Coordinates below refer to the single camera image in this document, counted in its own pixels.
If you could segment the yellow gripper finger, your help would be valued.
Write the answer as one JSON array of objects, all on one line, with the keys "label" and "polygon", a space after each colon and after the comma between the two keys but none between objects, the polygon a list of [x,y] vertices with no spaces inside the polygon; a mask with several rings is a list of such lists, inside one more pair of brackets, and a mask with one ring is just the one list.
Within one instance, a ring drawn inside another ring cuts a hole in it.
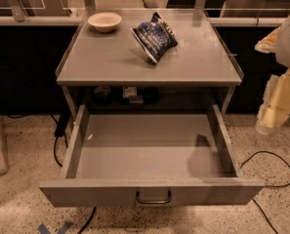
[{"label": "yellow gripper finger", "polygon": [[277,38],[280,28],[276,28],[255,45],[255,50],[264,53],[275,53],[277,49]]},{"label": "yellow gripper finger", "polygon": [[282,127],[290,117],[290,69],[283,75],[271,75],[263,103],[260,106],[255,129],[269,135]]}]

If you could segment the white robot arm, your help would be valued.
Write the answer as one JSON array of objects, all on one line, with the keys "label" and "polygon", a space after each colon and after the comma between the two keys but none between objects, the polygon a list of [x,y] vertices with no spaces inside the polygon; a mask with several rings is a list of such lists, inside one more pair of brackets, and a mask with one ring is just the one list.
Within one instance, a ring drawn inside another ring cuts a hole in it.
[{"label": "white robot arm", "polygon": [[287,68],[281,76],[270,76],[258,112],[256,131],[269,135],[290,116],[290,15],[281,26],[259,41],[255,49],[265,54],[275,53],[276,61]]}]

